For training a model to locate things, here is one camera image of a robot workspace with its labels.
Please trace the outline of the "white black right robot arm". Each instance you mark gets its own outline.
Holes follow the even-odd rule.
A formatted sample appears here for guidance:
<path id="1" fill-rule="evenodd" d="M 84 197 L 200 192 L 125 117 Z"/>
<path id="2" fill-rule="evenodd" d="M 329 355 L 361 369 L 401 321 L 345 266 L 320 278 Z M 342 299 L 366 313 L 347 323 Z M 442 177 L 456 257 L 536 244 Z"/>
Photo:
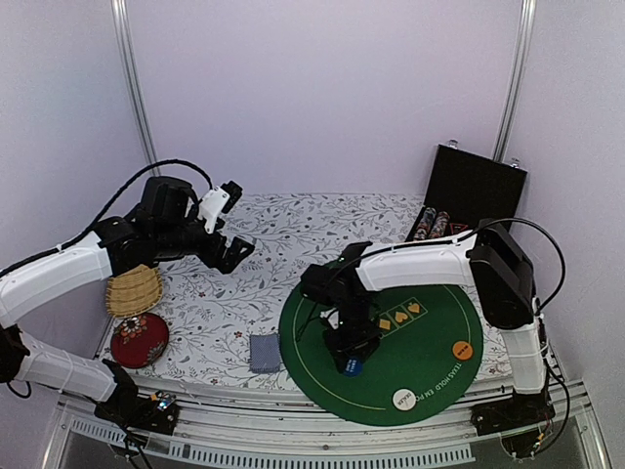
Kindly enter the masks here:
<path id="1" fill-rule="evenodd" d="M 471 422 L 489 435 L 549 421 L 548 339 L 533 265 L 506 229 L 507 219 L 483 219 L 469 231 L 399 244 L 352 243 L 334 265 L 311 264 L 300 277 L 303 296 L 334 309 L 339 324 L 324 335 L 337 365 L 368 359 L 381 341 L 369 317 L 375 293 L 398 287 L 472 285 L 482 314 L 499 330 L 513 373 L 510 398 L 476 405 Z"/>

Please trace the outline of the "blue blind button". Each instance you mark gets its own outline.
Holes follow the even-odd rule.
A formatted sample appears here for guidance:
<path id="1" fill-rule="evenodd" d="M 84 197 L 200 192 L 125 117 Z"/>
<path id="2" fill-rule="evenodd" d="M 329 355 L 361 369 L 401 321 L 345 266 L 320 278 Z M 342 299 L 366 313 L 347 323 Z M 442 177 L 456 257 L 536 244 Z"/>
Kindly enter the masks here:
<path id="1" fill-rule="evenodd" d="M 362 373 L 363 364 L 357 358 L 349 358 L 345 362 L 342 374 L 347 377 L 356 377 Z"/>

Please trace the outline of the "white dealer button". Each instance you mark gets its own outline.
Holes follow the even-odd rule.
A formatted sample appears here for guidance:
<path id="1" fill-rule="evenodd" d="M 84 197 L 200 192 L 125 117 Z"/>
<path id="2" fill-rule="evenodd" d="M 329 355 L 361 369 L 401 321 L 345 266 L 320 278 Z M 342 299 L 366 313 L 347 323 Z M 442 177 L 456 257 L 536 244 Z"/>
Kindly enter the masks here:
<path id="1" fill-rule="evenodd" d="M 407 388 L 401 388 L 394 392 L 392 396 L 394 407 L 399 411 L 409 411 L 417 405 L 416 394 Z"/>

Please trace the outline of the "orange blind button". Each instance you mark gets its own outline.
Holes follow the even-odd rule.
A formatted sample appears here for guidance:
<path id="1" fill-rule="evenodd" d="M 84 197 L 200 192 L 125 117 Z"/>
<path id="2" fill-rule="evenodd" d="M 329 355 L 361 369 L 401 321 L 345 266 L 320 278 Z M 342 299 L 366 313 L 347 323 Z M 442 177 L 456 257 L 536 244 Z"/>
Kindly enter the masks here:
<path id="1" fill-rule="evenodd" d="M 459 340 L 452 346 L 453 357 L 461 362 L 470 360 L 475 353 L 475 349 L 471 342 L 465 340 Z"/>

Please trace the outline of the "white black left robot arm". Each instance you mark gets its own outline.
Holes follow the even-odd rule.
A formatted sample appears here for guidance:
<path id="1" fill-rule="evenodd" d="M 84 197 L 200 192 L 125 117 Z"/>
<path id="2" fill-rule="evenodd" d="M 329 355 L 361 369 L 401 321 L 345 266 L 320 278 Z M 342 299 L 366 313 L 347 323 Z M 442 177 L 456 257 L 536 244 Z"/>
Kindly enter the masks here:
<path id="1" fill-rule="evenodd" d="M 141 200 L 123 217 L 103 211 L 76 237 L 19 261 L 1 272 L 1 381 L 40 384 L 83 396 L 95 414 L 122 428 L 171 419 L 174 406 L 142 398 L 123 367 L 109 360 L 85 360 L 43 343 L 18 323 L 36 308 L 95 281 L 153 268 L 186 256 L 230 274 L 249 255 L 251 243 L 228 240 L 219 230 L 222 216 L 242 196 L 234 181 L 210 185 L 198 196 L 191 183 L 151 176 Z"/>

